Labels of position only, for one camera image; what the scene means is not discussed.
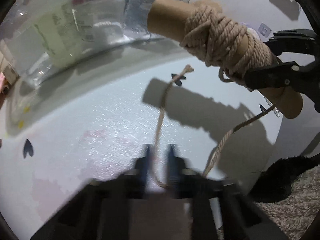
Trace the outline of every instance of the beige rope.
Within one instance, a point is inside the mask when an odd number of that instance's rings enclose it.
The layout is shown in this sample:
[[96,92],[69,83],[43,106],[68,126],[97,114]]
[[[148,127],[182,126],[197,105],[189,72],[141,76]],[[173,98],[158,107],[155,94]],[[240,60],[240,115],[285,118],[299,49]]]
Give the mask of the beige rope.
[[[234,64],[232,62],[233,58],[245,35],[248,38],[248,48],[242,58]],[[249,34],[246,26],[239,25],[233,20],[220,15],[210,6],[201,6],[197,8],[187,19],[185,25],[185,37],[180,45],[190,54],[198,57],[199,60],[204,61],[206,66],[219,66],[219,78],[221,81],[234,81],[243,86],[245,86],[243,77],[248,69],[264,67],[277,63],[277,58],[270,51],[269,47]],[[155,135],[155,153],[153,155],[153,163],[157,157],[160,130],[165,114],[167,93],[175,81],[181,78],[185,73],[191,71],[193,71],[193,69],[190,65],[187,65],[180,75],[175,76],[169,82],[162,95],[160,115]],[[212,157],[209,158],[207,166],[204,169],[203,176],[206,177],[214,167],[217,159],[221,155],[221,151],[226,141],[232,134],[271,112],[276,108],[279,101],[261,114],[242,122],[227,132],[218,144],[218,147]],[[154,171],[154,164],[151,170],[151,174],[155,182],[160,187],[167,187],[165,183],[161,182],[157,178],[156,172]]]

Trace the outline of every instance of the brown cylinder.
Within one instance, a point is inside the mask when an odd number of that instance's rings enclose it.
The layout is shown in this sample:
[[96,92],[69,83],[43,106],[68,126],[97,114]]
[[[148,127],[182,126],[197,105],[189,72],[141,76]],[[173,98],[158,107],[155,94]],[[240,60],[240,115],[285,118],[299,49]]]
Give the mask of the brown cylinder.
[[[175,41],[181,42],[184,38],[184,28],[187,18],[192,14],[198,3],[187,4],[177,0],[155,0],[148,15],[148,30]],[[222,11],[218,3],[212,3],[218,12]],[[237,52],[233,58],[236,64],[244,55],[248,48],[248,38],[244,36]],[[286,88],[266,88],[258,90],[270,102],[277,103],[279,111],[288,119],[297,117],[303,107],[302,96],[291,87]]]

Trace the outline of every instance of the rope wrapped around tube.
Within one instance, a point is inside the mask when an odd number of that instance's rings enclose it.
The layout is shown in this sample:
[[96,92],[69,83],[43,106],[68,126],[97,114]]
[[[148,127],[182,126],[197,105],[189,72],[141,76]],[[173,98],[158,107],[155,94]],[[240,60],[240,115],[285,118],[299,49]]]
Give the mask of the rope wrapped around tube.
[[[245,35],[249,41],[248,48],[234,64],[232,59]],[[249,34],[245,25],[217,13],[210,6],[200,6],[188,17],[185,37],[180,45],[204,61],[206,66],[219,66],[221,81],[234,81],[242,86],[245,86],[243,77],[248,69],[277,63],[277,57],[269,47]]]

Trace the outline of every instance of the brown cardboard roll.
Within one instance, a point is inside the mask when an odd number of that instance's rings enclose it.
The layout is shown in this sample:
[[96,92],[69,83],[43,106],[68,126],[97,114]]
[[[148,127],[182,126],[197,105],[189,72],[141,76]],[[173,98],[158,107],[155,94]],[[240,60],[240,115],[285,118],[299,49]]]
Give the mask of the brown cardboard roll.
[[[148,30],[181,42],[184,38],[186,20],[196,6],[196,3],[187,4],[177,0],[155,0],[148,14]],[[248,38],[245,36],[233,58],[234,64],[242,58],[247,47]],[[278,102],[279,97],[284,93],[277,108],[286,118],[295,118],[302,110],[302,96],[291,87],[260,89],[259,92],[272,103]]]

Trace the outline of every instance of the yellow spot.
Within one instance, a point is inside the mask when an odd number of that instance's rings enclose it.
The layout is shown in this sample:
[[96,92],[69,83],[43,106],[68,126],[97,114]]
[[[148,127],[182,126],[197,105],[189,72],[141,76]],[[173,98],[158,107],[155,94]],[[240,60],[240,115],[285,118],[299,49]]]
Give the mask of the yellow spot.
[[24,109],[23,109],[23,113],[26,114],[27,112],[30,111],[30,106],[26,106]]
[[19,129],[21,129],[24,126],[24,121],[20,121],[18,124]]

